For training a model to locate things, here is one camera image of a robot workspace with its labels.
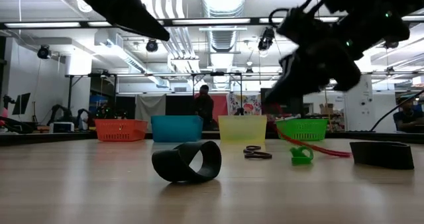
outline green plastic basket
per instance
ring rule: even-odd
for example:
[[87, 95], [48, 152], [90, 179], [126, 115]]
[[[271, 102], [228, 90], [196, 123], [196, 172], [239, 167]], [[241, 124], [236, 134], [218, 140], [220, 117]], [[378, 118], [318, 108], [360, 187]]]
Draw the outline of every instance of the green plastic basket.
[[325, 138], [327, 119], [291, 119], [276, 121], [277, 129], [295, 140], [318, 141]]

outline wooden table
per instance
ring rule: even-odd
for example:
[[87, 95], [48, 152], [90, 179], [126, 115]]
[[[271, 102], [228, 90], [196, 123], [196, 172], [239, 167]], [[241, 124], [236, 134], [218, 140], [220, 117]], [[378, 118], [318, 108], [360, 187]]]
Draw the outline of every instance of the wooden table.
[[[349, 140], [320, 145], [348, 151]], [[424, 223], [424, 146], [415, 171], [355, 166], [315, 153], [293, 167], [289, 145], [267, 140], [272, 160], [221, 145], [223, 166], [202, 185], [169, 185], [153, 170], [151, 140], [79, 140], [0, 148], [1, 224]], [[199, 168], [201, 157], [193, 161]]]

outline orange plastic basket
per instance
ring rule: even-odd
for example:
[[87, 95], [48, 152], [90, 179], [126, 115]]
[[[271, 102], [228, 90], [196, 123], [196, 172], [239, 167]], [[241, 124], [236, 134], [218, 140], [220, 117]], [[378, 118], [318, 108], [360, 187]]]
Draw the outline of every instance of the orange plastic basket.
[[147, 121], [96, 119], [97, 138], [100, 141], [136, 141], [144, 139]]

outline person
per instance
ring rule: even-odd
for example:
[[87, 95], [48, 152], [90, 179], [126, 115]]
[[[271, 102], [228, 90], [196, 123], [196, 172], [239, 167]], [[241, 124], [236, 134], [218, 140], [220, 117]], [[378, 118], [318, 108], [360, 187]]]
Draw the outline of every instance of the person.
[[213, 100], [209, 93], [209, 86], [200, 87], [199, 96], [194, 100], [194, 111], [196, 115], [203, 118], [203, 129], [213, 128]]
[[[402, 103], [406, 99], [407, 97], [400, 98], [398, 102]], [[421, 133], [424, 128], [420, 126], [424, 125], [424, 113], [413, 108], [412, 99], [406, 101], [400, 107], [402, 110], [393, 114], [396, 129], [406, 133]]]

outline red string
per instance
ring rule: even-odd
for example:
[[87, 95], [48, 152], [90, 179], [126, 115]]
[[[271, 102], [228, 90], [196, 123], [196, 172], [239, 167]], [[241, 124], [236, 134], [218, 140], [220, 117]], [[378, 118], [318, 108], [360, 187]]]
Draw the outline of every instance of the red string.
[[[283, 114], [282, 108], [278, 104], [276, 104], [276, 106], [278, 107], [278, 111], [280, 112], [280, 114]], [[299, 145], [299, 146], [306, 146], [308, 148], [311, 148], [312, 150], [315, 150], [317, 152], [322, 152], [323, 154], [328, 154], [328, 155], [331, 155], [331, 156], [337, 156], [337, 157], [341, 157], [341, 158], [349, 158], [351, 156], [351, 153], [349, 153], [349, 152], [329, 150], [329, 149], [321, 148], [321, 147], [313, 145], [313, 144], [308, 144], [306, 142], [302, 142], [300, 140], [292, 139], [292, 138], [288, 137], [287, 135], [283, 134], [283, 132], [281, 132], [277, 128], [276, 124], [274, 126], [274, 129], [280, 135], [280, 137], [282, 137], [283, 139], [287, 140], [288, 142], [290, 142], [292, 144], [296, 144], [296, 145]]]

